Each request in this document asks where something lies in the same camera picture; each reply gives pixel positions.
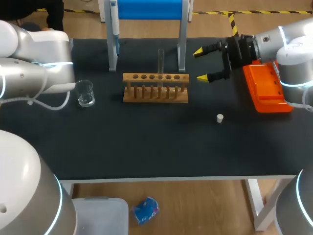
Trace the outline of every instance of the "test tube rack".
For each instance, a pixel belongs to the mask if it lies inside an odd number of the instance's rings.
[[[136,103],[188,103],[188,74],[124,73],[123,82],[127,83],[124,102]],[[132,83],[155,83],[156,85],[134,85]]]

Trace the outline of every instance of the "orange case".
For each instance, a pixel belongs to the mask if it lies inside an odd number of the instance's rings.
[[[288,113],[293,110],[284,101],[283,89],[272,63],[253,61],[243,67],[246,82],[259,113]]]

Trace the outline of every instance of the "black table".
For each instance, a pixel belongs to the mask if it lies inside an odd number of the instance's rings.
[[[117,72],[108,72],[105,40],[75,40],[76,79],[93,82],[95,105],[79,107],[74,92],[57,112],[4,104],[0,129],[33,145],[60,180],[297,174],[313,161],[311,113],[257,113],[241,70],[230,80],[198,82],[197,76],[221,70],[222,60],[219,52],[192,54],[217,40],[187,41],[188,104],[123,103],[123,72],[157,72],[159,48],[164,72],[177,72],[175,39],[121,40]],[[64,98],[40,100],[58,106]],[[224,115],[222,124],[217,114]]]

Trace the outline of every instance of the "yellow black tape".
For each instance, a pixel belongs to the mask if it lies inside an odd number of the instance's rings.
[[[238,29],[237,29],[237,26],[235,24],[235,17],[234,16],[235,16],[234,14],[231,14],[231,13],[228,14],[228,18],[229,18],[231,28],[233,30],[233,34],[234,34],[234,36],[239,36]]]
[[[64,9],[64,12],[100,14],[98,11]],[[193,15],[217,15],[217,14],[312,14],[312,11],[194,11]]]
[[[193,15],[217,15],[217,14],[312,14],[312,11],[195,11]]]
[[[47,11],[46,9],[38,9],[37,11]],[[91,13],[91,14],[100,14],[98,11],[89,11],[89,10],[71,10],[64,9],[64,12],[76,12],[76,13]]]

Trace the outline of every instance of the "small white cap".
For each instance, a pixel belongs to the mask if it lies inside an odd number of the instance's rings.
[[[218,114],[217,115],[217,122],[221,123],[223,121],[223,118],[224,118],[223,114]]]

